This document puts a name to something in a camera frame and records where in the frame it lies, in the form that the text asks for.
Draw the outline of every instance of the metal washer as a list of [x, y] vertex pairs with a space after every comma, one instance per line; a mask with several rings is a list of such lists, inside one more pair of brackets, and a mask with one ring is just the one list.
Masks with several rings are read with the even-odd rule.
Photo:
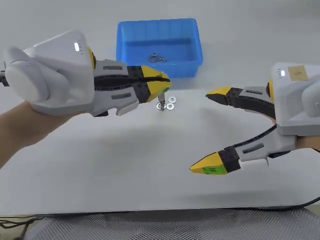
[[156, 109], [158, 109], [158, 110], [162, 110], [162, 108], [160, 107], [161, 106], [161, 102], [158, 102], [157, 104], [156, 104]]
[[177, 101], [177, 99], [176, 99], [176, 97], [174, 97], [174, 96], [171, 96], [171, 97], [169, 97], [169, 103], [171, 103], [171, 104], [175, 104], [176, 103], [176, 101]]
[[169, 111], [173, 110], [174, 108], [175, 108], [175, 105], [171, 102], [166, 105], [166, 109], [168, 109]]

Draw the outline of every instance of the green marking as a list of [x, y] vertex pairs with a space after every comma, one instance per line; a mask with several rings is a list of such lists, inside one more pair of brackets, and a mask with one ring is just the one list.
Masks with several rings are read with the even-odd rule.
[[205, 166], [202, 168], [202, 171], [204, 174], [207, 174], [207, 175], [225, 175], [228, 173], [225, 166], [223, 166], [223, 165]]

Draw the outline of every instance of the metal screw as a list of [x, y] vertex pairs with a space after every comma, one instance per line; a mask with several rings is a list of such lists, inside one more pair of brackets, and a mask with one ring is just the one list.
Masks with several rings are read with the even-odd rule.
[[165, 104], [163, 104], [162, 102], [160, 102], [160, 101], [156, 104], [156, 109], [158, 109], [160, 111], [163, 111], [166, 108], [167, 108], [167, 106]]

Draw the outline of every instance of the human arm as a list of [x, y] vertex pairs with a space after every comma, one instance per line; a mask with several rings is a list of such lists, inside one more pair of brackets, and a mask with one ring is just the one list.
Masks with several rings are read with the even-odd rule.
[[43, 140], [77, 114], [50, 116], [28, 102], [0, 115], [0, 169], [19, 150]]

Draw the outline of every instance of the human hand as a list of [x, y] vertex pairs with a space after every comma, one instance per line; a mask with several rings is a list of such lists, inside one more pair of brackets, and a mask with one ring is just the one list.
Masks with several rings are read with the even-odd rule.
[[46, 115], [33, 110], [29, 102], [23, 102], [0, 115], [0, 123], [5, 127], [4, 131], [7, 131], [10, 139], [22, 149], [43, 140], [78, 114]]
[[[259, 112], [245, 110], [246, 112], [261, 114]], [[269, 116], [261, 114], [276, 124], [277, 121]], [[295, 149], [314, 149], [320, 153], [320, 136], [298, 136], [295, 143]]]

